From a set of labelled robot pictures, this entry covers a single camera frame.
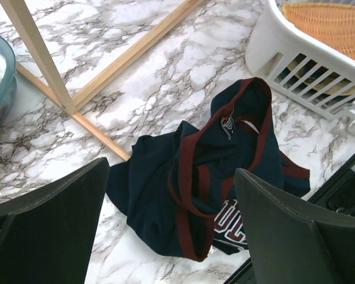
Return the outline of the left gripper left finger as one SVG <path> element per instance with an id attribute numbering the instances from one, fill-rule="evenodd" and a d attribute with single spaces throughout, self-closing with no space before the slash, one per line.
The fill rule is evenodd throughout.
<path id="1" fill-rule="evenodd" d="M 0 283 L 83 283 L 109 175 L 98 158 L 0 204 Z"/>

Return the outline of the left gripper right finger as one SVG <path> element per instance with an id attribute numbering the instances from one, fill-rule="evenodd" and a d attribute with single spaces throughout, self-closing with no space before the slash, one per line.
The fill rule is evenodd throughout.
<path id="1" fill-rule="evenodd" d="M 245 169 L 236 170 L 234 186 L 257 283 L 355 283 L 355 217 Z"/>

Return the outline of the navy maroon tank top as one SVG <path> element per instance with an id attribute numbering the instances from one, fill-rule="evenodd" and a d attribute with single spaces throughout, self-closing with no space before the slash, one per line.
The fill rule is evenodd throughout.
<path id="1" fill-rule="evenodd" d="M 234 189 L 246 169 L 297 197 L 310 190 L 309 170 L 284 155 L 272 120 L 272 92 L 260 78 L 240 79 L 216 95 L 203 128 L 144 135 L 126 162 L 110 168 L 106 194 L 127 224 L 162 256 L 203 261 L 211 247 L 247 248 Z"/>

